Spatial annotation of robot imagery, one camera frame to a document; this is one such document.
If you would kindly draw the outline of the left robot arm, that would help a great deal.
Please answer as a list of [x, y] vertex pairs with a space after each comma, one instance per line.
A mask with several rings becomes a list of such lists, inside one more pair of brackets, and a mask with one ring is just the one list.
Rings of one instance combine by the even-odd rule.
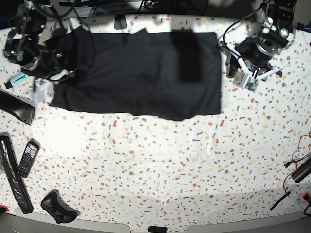
[[[227, 55], [226, 76], [234, 78], [238, 70], [256, 80], [266, 80], [270, 75], [282, 75], [269, 61], [295, 42], [295, 0], [264, 0], [258, 9], [231, 24], [224, 32], [219, 47]], [[226, 34], [240, 22], [262, 10], [262, 25], [258, 32], [238, 44], [229, 44]]]

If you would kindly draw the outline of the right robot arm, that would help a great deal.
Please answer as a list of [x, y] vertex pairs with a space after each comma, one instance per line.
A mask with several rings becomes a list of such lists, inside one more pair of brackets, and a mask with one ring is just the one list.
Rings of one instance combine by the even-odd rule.
[[77, 1], [59, 14], [49, 0], [10, 0], [0, 5], [1, 20], [8, 20], [8, 33], [3, 55], [13, 64], [20, 65], [21, 72], [33, 76], [35, 80], [61, 82], [74, 76], [75, 70], [69, 66], [66, 54], [58, 48], [39, 44], [39, 36], [44, 31], [47, 18], [55, 19], [63, 33], [63, 18], [71, 13]]

